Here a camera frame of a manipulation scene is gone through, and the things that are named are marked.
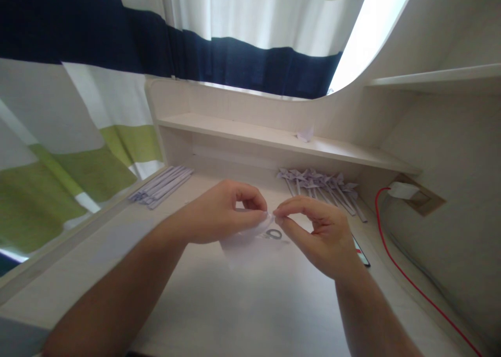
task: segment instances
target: navy blue stripe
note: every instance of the navy blue stripe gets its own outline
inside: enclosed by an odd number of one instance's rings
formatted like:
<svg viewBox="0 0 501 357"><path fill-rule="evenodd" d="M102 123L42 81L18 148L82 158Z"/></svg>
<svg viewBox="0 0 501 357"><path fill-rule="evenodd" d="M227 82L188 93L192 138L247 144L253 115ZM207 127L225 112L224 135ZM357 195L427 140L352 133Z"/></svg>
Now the navy blue stripe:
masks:
<svg viewBox="0 0 501 357"><path fill-rule="evenodd" d="M74 62L207 81L285 96L322 97L341 53L311 57L234 38L205 40L121 0L0 1L0 57Z"/></svg>
<svg viewBox="0 0 501 357"><path fill-rule="evenodd" d="M0 253L0 277L8 273L13 268L19 266L19 262Z"/></svg>

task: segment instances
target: striped curtain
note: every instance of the striped curtain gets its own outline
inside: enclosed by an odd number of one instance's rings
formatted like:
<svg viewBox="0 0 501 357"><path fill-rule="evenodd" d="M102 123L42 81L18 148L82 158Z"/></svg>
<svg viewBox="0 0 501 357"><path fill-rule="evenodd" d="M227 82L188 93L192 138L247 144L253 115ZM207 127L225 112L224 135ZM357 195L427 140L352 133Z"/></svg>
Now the striped curtain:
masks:
<svg viewBox="0 0 501 357"><path fill-rule="evenodd" d="M27 256L163 166L144 84L324 96L363 0L0 0L0 248Z"/></svg>

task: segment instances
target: wooden desk surface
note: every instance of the wooden desk surface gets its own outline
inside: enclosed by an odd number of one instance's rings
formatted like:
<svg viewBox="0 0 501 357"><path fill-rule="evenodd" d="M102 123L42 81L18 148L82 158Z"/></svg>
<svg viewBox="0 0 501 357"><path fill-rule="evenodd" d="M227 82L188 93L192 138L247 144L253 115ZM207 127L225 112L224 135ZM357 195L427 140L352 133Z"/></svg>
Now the wooden desk surface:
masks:
<svg viewBox="0 0 501 357"><path fill-rule="evenodd" d="M129 205L0 307L0 316L53 327L118 261L93 260L111 231L141 220L156 224L223 178L257 186L270 210L290 197L274 171L197 156L185 165L195 174L155 211ZM368 237L377 230L375 217L361 206L369 222L350 217L352 232L372 264L369 271L412 339L427 356L468 355L382 263ZM305 217L294 218L311 229ZM234 271L219 243L190 245L133 349L155 356L350 355L334 282L292 243Z"/></svg>

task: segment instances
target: red wire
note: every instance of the red wire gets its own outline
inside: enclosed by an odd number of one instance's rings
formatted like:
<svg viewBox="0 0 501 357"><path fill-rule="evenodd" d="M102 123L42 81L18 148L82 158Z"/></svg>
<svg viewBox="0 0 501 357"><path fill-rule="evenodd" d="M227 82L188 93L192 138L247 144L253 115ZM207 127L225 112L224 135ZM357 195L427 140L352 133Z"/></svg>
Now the red wire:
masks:
<svg viewBox="0 0 501 357"><path fill-rule="evenodd" d="M424 297L424 298L425 298L428 302L430 302L430 303L431 303L431 305L432 305L435 309L437 309L437 311L438 311L438 312L442 315L442 317L444 317L444 318L445 318L445 320L446 320L446 321L448 321L448 322L450 323L450 325L454 327L454 329L458 332L458 334L460 334L460 335L461 335L461 337L462 337L462 338L463 338L463 339L464 339L464 340L468 343L468 345L471 347L471 349L473 349L473 350L475 351L475 353L476 353L479 357L482 357L482 355L481 355L481 353L478 351L478 349L477 349L477 348L475 348L475 346L471 343L471 341L469 341L469 340L468 340L468 338L467 338L467 337L466 337L466 336L465 336L465 335L461 332L461 330L460 330L460 329L459 329L459 328L458 328L458 327L457 327L457 326L456 326L456 325L452 322L452 320L450 320L450 319L449 319L449 317L448 317L447 315L445 315L445 313L444 313L442 310L440 310L440 308L439 308L437 305L435 305L435 304L433 303L433 301L432 301L432 300L430 300L430 299L426 296L426 294L424 294L424 293L421 291L421 289L419 289L419 288L417 287L417 285L416 285L416 284L414 284L414 283L412 282L412 280L411 280L411 279L409 279L409 277L405 274L405 272L404 272L404 271L403 271L403 270L399 267L399 265L397 264L397 262L395 262L395 260L393 259L393 257L392 257L392 256L391 256L391 254L390 254L390 251L388 251L388 247L386 246L385 237L383 236L383 230L381 229L381 218L380 218L380 216L379 216L379 207L378 207L378 205L377 205L377 201L378 201L378 199L379 199L379 195L381 194L381 192L382 192L382 191L384 191L384 190L389 190L389 189L390 189L389 187L384 187L384 188L380 189L380 190L377 192L377 195L376 195L376 216L377 216L377 226L378 226L378 228L379 228L379 234L381 235L381 239L382 239L382 241L383 241L383 245L384 245L384 247L385 247L386 253L387 253L387 254L388 254L388 256L390 257L390 259L391 259L391 261L393 262L393 264L394 264L395 266L397 266L398 270L402 273L402 275L404 275L404 276L405 276L405 278L406 278L406 279L407 279L407 280L408 280L408 281L412 284L412 286L413 286L413 287L415 287L415 288L416 288L416 290L417 290L418 292L420 292L420 293L421 293L421 295L422 295L422 296L423 296L423 297Z"/></svg>

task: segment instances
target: paper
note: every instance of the paper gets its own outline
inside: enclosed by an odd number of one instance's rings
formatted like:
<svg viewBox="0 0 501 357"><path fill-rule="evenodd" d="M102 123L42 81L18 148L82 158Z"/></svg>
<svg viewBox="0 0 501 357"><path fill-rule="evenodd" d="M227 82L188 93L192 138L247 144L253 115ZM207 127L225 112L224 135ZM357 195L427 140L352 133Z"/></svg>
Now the paper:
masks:
<svg viewBox="0 0 501 357"><path fill-rule="evenodd" d="M313 138L313 125L304 129L304 130L301 130L300 132L298 132L296 134L297 138L300 140L300 141L303 141L305 143L308 143L312 138Z"/></svg>
<svg viewBox="0 0 501 357"><path fill-rule="evenodd" d="M337 207L344 207L351 215L358 215L362 222L367 222L367 218L362 210L356 203L358 197L357 192L354 190L358 185L354 183L344 183L344 176L339 173L337 177L329 176L327 174L317 173L315 169L306 169L303 173L296 169L287 170L280 168L277 175L278 178L283 178L287 182L287 186L291 194L294 196L293 186L291 181L295 181L297 194L301 194L301 188L308 191L308 196L319 199L318 193L325 200L325 202L332 204L329 198L324 194L326 191L333 200L333 204Z"/></svg>
<svg viewBox="0 0 501 357"><path fill-rule="evenodd" d="M154 210L188 181L193 171L193 169L184 166L171 166L129 196L128 199L147 205L148 209Z"/></svg>
<svg viewBox="0 0 501 357"><path fill-rule="evenodd" d="M239 209L238 211L245 212L247 210ZM230 269L251 265L289 243L288 241L268 239L263 236L274 220L275 217L268 213L266 219L258 226L241 231L220 241Z"/></svg>
<svg viewBox="0 0 501 357"><path fill-rule="evenodd" d="M154 219L149 218L112 228L90 262L100 264L123 258L154 226Z"/></svg>
<svg viewBox="0 0 501 357"><path fill-rule="evenodd" d="M369 261L365 257L365 254L362 252L362 249L360 249L360 246L359 246L358 242L356 241L355 237L353 237L353 242L355 243L356 253L359 256L362 263L365 264L366 266L370 267L371 265L369 264Z"/></svg>

